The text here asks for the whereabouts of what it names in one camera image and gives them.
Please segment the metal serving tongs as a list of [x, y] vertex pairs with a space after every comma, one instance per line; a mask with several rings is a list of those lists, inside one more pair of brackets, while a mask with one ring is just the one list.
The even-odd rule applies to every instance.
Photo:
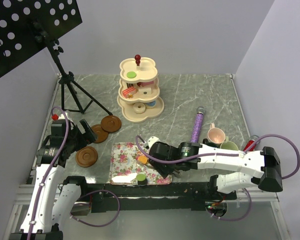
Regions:
[[136, 163], [137, 163], [138, 165], [140, 165], [140, 166], [146, 167], [147, 169], [151, 169], [151, 170], [154, 170], [154, 171], [158, 172], [158, 174], [159, 174], [160, 176], [162, 176], [164, 179], [165, 179], [167, 176], [174, 176], [174, 177], [176, 177], [176, 178], [178, 178], [178, 179], [181, 178], [181, 174], [180, 174], [180, 172], [179, 172], [178, 170], [174, 170], [172, 173], [167, 173], [167, 172], [165, 172], [165, 171], [163, 171], [163, 170], [160, 170], [160, 169], [155, 168], [155, 167], [152, 166], [149, 162], [143, 163], [143, 162], [137, 160]]

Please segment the orange macaron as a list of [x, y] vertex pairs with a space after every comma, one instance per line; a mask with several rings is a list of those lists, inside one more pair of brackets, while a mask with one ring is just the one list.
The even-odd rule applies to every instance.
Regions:
[[143, 165], [146, 165], [148, 163], [148, 158], [145, 155], [140, 155], [137, 158], [137, 161]]

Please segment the colourful macarons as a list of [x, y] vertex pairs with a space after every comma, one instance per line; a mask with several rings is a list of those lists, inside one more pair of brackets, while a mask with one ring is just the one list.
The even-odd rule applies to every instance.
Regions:
[[139, 173], [136, 175], [136, 181], [139, 186], [146, 186], [148, 184], [147, 177], [143, 173]]

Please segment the red striped cake slice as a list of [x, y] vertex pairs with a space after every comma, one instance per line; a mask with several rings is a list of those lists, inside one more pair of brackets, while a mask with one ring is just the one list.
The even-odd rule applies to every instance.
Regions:
[[134, 87], [126, 88], [125, 90], [122, 91], [122, 96], [126, 99], [128, 98], [129, 94], [135, 94], [137, 90]]

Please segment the cream glazed donut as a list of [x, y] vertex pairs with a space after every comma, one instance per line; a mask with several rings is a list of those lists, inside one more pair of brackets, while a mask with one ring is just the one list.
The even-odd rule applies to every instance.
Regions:
[[136, 114], [143, 114], [146, 111], [146, 105], [143, 102], [136, 102], [133, 105], [133, 111]]

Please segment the chocolate cake slice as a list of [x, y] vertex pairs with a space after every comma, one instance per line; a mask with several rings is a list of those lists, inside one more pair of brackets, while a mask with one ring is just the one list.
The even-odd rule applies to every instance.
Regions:
[[133, 83], [127, 83], [126, 86], [127, 86], [127, 88], [131, 88], [131, 87], [134, 87], [134, 84]]

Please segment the blue glazed donut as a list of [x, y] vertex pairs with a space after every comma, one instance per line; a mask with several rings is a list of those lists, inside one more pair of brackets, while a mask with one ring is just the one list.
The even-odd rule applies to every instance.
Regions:
[[146, 107], [147, 109], [153, 109], [153, 108], [156, 106], [156, 104], [157, 104], [157, 101], [154, 100], [154, 101], [145, 103], [145, 107]]

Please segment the pink cake slice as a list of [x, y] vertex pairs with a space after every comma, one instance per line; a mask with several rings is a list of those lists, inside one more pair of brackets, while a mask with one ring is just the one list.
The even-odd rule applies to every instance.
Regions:
[[147, 87], [147, 88], [150, 88], [151, 86], [153, 86], [154, 84], [154, 80], [153, 81], [148, 81], [148, 82], [141, 82], [140, 83], [140, 87], [144, 88], [144, 87]]

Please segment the green macaron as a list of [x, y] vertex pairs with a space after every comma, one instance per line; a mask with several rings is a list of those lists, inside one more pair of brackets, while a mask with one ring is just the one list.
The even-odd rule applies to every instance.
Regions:
[[129, 78], [129, 79], [133, 79], [137, 76], [137, 73], [134, 72], [134, 71], [129, 71], [126, 73], [126, 77]]

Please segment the white cake slice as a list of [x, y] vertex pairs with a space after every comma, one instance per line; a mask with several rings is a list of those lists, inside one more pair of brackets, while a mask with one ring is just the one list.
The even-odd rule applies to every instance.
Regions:
[[149, 97], [152, 94], [151, 87], [140, 87], [138, 93], [141, 97]]

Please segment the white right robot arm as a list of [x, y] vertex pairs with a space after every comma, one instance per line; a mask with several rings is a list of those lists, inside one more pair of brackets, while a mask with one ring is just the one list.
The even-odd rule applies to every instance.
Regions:
[[206, 144], [182, 142], [178, 147], [157, 141], [149, 150], [150, 164], [163, 178], [173, 172], [216, 169], [228, 171], [210, 178], [208, 193], [213, 199], [243, 188], [283, 191], [281, 162], [272, 147], [243, 152]]

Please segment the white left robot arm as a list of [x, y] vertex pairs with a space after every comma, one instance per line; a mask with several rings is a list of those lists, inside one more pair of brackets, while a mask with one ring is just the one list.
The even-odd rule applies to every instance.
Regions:
[[72, 120], [59, 118], [51, 124], [51, 133], [43, 140], [36, 153], [35, 185], [30, 205], [18, 232], [11, 233], [11, 240], [61, 240], [62, 225], [66, 215], [77, 201], [89, 195], [83, 176], [68, 176], [59, 198], [55, 198], [64, 173], [66, 161], [97, 139], [85, 119], [80, 120], [84, 133]]

